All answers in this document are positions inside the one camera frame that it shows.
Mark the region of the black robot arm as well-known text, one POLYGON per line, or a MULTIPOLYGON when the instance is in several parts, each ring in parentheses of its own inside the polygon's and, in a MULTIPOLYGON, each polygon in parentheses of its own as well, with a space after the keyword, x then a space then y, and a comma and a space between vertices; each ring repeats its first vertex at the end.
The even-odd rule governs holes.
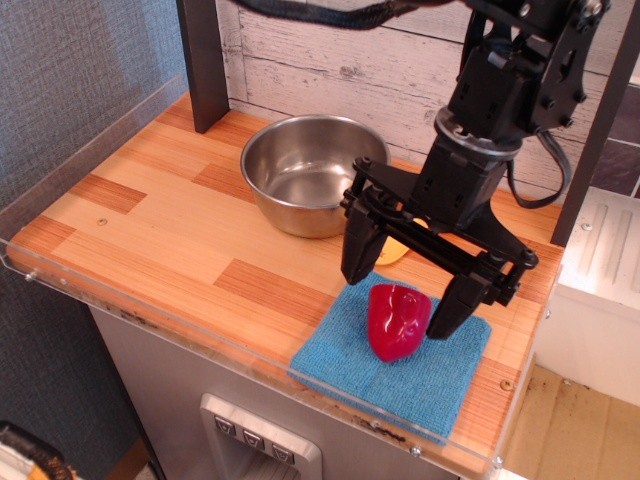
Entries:
POLYGON ((448 271, 426 330, 450 337, 481 304, 505 305, 536 254, 496 218, 491 199, 514 175, 525 138, 539 139, 569 177, 552 130, 569 127, 586 99, 582 76, 607 1, 474 1, 461 70, 437 114, 419 173, 358 158, 344 194, 341 270, 350 284, 394 238, 448 271))

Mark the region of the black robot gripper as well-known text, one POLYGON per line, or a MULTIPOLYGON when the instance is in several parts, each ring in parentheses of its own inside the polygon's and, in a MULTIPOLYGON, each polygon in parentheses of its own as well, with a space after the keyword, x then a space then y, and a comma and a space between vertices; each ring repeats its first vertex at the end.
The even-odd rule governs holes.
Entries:
POLYGON ((387 237, 455 276, 426 336, 447 340, 481 302, 507 305, 536 254, 495 217, 491 197, 519 147, 472 148, 437 138, 420 173, 357 158, 341 202, 341 271, 349 285, 374 269, 387 237))

